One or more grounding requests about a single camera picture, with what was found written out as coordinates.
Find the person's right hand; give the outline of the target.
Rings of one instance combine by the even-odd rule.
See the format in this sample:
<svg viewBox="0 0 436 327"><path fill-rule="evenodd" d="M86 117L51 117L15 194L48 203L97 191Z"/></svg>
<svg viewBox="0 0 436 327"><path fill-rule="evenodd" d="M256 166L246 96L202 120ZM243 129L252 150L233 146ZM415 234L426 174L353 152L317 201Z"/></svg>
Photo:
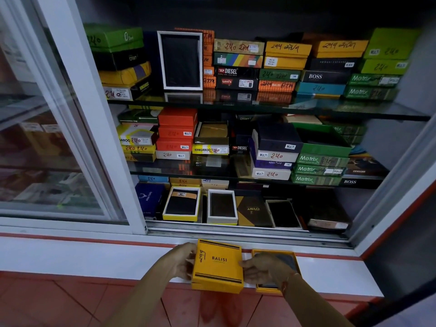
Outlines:
<svg viewBox="0 0 436 327"><path fill-rule="evenodd" d="M280 288L280 284L286 279L290 273L296 273L287 264L279 260L272 254L261 253L259 261L257 263L258 269L261 271L261 283L273 282L277 288Z"/></svg>

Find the yellow wallet box lid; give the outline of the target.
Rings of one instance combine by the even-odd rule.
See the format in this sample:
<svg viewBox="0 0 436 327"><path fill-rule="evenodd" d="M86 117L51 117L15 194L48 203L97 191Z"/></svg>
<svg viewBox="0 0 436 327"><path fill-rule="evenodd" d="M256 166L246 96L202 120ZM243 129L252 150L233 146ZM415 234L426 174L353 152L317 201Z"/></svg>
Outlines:
<svg viewBox="0 0 436 327"><path fill-rule="evenodd" d="M239 294L244 288L242 259L240 246L199 239L192 289Z"/></svg>

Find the person's left forearm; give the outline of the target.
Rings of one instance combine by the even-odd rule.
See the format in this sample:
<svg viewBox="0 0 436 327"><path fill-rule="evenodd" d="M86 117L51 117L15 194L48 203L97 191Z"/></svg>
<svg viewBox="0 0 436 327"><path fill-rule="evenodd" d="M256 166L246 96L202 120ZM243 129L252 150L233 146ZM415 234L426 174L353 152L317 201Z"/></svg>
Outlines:
<svg viewBox="0 0 436 327"><path fill-rule="evenodd" d="M145 327L168 282L173 278L173 270L171 256L162 256L101 327Z"/></svg>

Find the open yellow box base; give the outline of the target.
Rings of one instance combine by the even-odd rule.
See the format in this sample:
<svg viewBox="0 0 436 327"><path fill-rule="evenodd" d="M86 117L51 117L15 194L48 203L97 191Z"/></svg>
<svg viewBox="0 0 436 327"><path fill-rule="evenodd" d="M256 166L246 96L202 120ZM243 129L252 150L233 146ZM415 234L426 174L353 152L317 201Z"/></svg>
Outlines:
<svg viewBox="0 0 436 327"><path fill-rule="evenodd" d="M253 249L251 251L252 256L255 256L255 255L258 255L258 254L261 254L261 253L268 253L268 254L272 254L272 255L273 255L273 253L292 254L294 256L294 258L296 259L296 261L297 261L296 253L295 252L291 252L291 251L263 250L263 249ZM257 288L257 285L256 285L256 292L265 293L265 294L280 295L279 288L277 288L277 289Z"/></svg>

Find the aluminium sliding door track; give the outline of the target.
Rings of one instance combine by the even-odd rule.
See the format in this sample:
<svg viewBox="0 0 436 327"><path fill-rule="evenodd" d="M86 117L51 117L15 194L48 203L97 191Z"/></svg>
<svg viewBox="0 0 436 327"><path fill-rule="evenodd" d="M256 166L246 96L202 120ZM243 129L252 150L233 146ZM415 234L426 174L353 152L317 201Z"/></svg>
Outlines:
<svg viewBox="0 0 436 327"><path fill-rule="evenodd" d="M153 236L203 238L223 242L249 242L272 245L301 245L352 249L344 235L304 230L232 225L210 225L176 221L148 220L147 234Z"/></svg>

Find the black and gold wallet box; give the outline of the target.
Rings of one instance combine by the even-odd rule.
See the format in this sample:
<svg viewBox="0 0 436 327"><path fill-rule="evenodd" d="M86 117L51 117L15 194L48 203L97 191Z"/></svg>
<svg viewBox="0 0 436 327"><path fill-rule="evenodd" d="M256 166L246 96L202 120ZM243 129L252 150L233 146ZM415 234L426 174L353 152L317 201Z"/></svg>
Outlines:
<svg viewBox="0 0 436 327"><path fill-rule="evenodd" d="M272 218L261 197L236 196L238 226L273 228Z"/></svg>

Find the yellow rimmed open wallet box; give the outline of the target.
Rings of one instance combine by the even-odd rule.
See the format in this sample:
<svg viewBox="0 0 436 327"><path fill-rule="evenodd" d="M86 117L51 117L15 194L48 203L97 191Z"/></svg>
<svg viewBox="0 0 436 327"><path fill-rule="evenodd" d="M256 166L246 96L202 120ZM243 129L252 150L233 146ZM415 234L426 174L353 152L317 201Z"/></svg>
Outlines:
<svg viewBox="0 0 436 327"><path fill-rule="evenodd" d="M172 186L162 212L163 220L197 222L200 200L200 187Z"/></svg>

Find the white open brown wallet box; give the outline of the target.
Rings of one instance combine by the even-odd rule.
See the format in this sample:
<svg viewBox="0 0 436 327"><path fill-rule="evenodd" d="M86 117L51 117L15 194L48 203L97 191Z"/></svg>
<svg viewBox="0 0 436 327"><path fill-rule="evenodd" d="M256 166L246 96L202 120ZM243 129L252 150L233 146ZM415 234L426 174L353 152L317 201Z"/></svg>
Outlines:
<svg viewBox="0 0 436 327"><path fill-rule="evenodd" d="M234 191L209 189L207 197L207 224L238 225Z"/></svg>

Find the slim open black wallet box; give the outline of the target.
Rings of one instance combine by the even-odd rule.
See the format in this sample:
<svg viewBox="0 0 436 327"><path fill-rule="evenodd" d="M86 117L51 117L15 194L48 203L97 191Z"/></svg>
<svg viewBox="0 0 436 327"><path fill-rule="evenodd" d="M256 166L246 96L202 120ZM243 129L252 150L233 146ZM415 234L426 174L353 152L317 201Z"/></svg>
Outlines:
<svg viewBox="0 0 436 327"><path fill-rule="evenodd" d="M266 200L273 228L303 230L290 200Z"/></svg>

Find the dark blue wallet box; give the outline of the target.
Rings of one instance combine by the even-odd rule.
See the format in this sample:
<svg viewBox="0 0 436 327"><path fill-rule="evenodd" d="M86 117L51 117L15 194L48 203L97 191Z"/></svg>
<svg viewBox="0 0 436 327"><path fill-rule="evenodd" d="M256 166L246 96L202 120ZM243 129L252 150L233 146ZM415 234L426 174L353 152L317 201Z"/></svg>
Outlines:
<svg viewBox="0 0 436 327"><path fill-rule="evenodd" d="M165 185L162 183L139 182L135 191L145 220L157 220Z"/></svg>

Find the yellow flat box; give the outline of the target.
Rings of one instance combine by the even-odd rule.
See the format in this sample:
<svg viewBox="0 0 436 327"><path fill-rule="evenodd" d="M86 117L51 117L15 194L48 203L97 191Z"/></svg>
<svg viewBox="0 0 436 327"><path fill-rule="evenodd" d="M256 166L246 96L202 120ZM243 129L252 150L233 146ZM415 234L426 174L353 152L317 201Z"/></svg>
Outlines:
<svg viewBox="0 0 436 327"><path fill-rule="evenodd" d="M190 187L201 187L202 180L194 178L184 178L184 177L170 177L171 186L190 186Z"/></svg>

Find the glass shelf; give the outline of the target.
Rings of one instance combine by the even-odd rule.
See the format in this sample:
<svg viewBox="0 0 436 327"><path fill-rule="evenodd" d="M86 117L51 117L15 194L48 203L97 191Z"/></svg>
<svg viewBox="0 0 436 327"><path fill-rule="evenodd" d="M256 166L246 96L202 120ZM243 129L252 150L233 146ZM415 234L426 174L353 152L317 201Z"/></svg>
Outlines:
<svg viewBox="0 0 436 327"><path fill-rule="evenodd" d="M236 168L231 162L225 167L215 166L197 166L191 163L177 162L176 160L157 160L154 163L140 163L127 161L128 170L131 175L141 176L164 176L164 177L185 177L192 179L212 179L212 180L224 180L224 181L245 181L245 182L257 182L257 183L278 183L285 185L293 185L292 177L289 180L268 180L268 179L255 179L251 176L240 177L237 175ZM377 189L384 178L342 178L337 185L312 185L314 187L326 187L326 188L357 188L366 190Z"/></svg>
<svg viewBox="0 0 436 327"><path fill-rule="evenodd" d="M134 101L108 100L109 104L178 107L260 114L321 115L348 119L429 121L430 115L395 102L296 96L285 93L248 93L207 90L200 93L165 92L144 94Z"/></svg>

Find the white framed black wallet box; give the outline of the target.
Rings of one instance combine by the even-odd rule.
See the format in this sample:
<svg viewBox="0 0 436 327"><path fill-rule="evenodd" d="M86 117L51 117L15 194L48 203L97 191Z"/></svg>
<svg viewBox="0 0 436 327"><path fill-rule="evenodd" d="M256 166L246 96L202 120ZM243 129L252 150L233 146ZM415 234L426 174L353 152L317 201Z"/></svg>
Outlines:
<svg viewBox="0 0 436 327"><path fill-rule="evenodd" d="M203 33L157 31L163 89L203 90Z"/></svg>

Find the white sliding glass door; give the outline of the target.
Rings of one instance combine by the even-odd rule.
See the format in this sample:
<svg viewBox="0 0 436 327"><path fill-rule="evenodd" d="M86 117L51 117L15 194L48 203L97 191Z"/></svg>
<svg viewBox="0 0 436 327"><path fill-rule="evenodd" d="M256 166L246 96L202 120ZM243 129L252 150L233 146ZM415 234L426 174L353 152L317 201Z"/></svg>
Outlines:
<svg viewBox="0 0 436 327"><path fill-rule="evenodd" d="M0 0L0 112L51 111L105 217L0 215L0 233L146 235L134 180L104 99L76 0Z"/></svg>

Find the white cabinet side frame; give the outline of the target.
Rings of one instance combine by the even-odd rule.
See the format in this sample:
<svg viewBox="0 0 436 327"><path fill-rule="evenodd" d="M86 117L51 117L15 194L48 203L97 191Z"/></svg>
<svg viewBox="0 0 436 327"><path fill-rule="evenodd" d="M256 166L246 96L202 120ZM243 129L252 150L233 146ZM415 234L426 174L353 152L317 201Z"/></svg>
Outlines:
<svg viewBox="0 0 436 327"><path fill-rule="evenodd" d="M354 219L349 239L368 257L394 228L436 188L436 112L420 133L402 133L392 143L410 142L393 169Z"/></svg>

